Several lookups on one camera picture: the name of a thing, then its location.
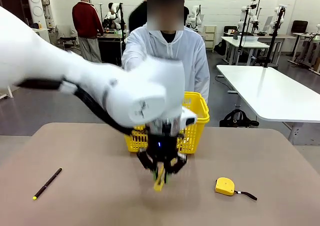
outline hood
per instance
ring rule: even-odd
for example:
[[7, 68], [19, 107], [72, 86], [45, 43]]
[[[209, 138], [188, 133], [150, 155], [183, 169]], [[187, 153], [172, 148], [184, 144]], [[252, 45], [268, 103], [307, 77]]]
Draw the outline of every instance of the hood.
[[[161, 43], [167, 45], [168, 42], [164, 39], [164, 37], [162, 36], [161, 34], [161, 31], [149, 31], [148, 32], [153, 35], [154, 37], [156, 37]], [[174, 44], [176, 43], [177, 41], [179, 41], [183, 35], [183, 31], [176, 31], [176, 34], [175, 34], [175, 38], [174, 40], [171, 42], [171, 44]]]

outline drawer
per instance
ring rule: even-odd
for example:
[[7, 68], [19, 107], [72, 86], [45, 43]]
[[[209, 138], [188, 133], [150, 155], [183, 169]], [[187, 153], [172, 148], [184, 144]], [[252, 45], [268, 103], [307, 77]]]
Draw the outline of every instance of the drawer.
[[215, 31], [216, 31], [216, 27], [214, 27], [214, 26], [206, 26], [205, 27], [205, 32], [214, 33]]
[[215, 39], [215, 35], [214, 34], [206, 34], [205, 35], [205, 40], [206, 41], [213, 41]]
[[204, 42], [205, 48], [213, 48], [214, 47], [214, 42], [213, 41], [207, 41]]

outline person in red jacket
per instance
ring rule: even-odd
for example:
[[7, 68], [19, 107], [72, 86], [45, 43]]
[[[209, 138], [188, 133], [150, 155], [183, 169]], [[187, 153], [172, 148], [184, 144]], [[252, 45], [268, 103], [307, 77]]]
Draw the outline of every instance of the person in red jacket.
[[89, 0], [81, 0], [72, 9], [74, 27], [78, 33], [81, 55], [91, 62], [101, 62], [98, 32], [104, 34], [98, 13], [89, 3]]

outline white tower appliance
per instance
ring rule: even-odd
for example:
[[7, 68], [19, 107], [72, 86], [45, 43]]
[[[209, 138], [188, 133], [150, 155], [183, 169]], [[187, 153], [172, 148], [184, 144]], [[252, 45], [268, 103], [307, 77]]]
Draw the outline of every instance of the white tower appliance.
[[[43, 29], [47, 28], [41, 0], [28, 0], [33, 23], [40, 22]], [[48, 31], [39, 32], [39, 35], [50, 43]]]

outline gray pants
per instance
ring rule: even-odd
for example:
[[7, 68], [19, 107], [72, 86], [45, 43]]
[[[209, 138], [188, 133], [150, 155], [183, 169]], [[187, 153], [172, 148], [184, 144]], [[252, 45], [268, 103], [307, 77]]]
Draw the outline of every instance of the gray pants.
[[101, 63], [98, 39], [88, 39], [79, 37], [81, 55], [90, 62]]

